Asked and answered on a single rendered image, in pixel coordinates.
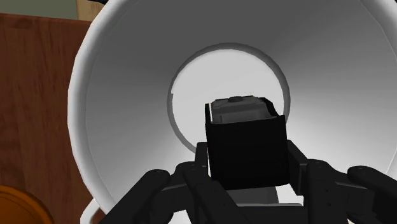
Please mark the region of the orange round dish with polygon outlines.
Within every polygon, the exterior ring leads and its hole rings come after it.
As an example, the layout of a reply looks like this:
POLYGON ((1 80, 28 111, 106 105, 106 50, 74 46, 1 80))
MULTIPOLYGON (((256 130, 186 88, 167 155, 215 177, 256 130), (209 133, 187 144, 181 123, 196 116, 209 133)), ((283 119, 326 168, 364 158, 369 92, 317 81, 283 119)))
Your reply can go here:
POLYGON ((0 185, 0 224, 55 224, 49 210, 29 192, 0 185))

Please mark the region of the brown wooden table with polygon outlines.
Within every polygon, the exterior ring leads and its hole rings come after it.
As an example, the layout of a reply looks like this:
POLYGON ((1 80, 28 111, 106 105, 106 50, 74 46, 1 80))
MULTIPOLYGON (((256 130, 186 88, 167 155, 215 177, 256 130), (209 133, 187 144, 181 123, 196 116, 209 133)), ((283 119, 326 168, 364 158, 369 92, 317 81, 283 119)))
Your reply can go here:
POLYGON ((80 224, 92 198, 67 130, 67 90, 89 25, 0 13, 0 185, 32 193, 55 224, 80 224))

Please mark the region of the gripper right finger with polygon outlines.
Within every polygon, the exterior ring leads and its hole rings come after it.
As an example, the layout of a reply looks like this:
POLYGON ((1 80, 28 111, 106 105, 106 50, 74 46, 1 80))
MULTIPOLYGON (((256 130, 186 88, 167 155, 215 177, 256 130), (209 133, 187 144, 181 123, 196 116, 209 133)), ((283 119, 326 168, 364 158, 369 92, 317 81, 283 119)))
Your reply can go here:
POLYGON ((364 165, 343 173, 287 145, 290 185, 304 197, 307 224, 397 224, 397 180, 364 165))

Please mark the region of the black box with grey top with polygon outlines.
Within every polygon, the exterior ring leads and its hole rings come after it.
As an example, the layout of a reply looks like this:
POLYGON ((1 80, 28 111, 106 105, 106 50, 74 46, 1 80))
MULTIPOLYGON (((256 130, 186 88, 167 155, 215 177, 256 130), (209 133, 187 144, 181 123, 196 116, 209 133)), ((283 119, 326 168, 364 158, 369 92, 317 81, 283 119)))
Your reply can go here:
POLYGON ((226 190, 289 183, 286 118, 264 97, 235 96, 205 105, 211 178, 226 190))

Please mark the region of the large white bowl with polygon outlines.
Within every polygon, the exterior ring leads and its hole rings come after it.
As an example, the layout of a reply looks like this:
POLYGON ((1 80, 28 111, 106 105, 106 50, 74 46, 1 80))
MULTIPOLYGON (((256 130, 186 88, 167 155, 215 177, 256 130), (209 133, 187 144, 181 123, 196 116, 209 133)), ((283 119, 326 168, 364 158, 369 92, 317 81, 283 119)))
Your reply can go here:
MULTIPOLYGON (((335 170, 397 180, 397 0, 108 0, 68 90, 73 156, 107 215, 150 170, 206 142, 205 105, 264 97, 287 141, 335 170)), ((307 224, 289 183, 226 190, 250 224, 307 224)))

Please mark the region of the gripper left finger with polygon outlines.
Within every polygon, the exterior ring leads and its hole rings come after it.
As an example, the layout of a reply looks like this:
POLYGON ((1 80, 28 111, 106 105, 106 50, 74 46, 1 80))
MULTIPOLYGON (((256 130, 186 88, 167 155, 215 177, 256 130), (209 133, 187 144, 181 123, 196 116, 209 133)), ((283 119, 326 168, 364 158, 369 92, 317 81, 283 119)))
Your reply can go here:
POLYGON ((250 224, 219 182, 208 176, 207 143, 199 142, 195 160, 174 174, 145 173, 99 224, 169 224, 185 210, 192 224, 250 224))

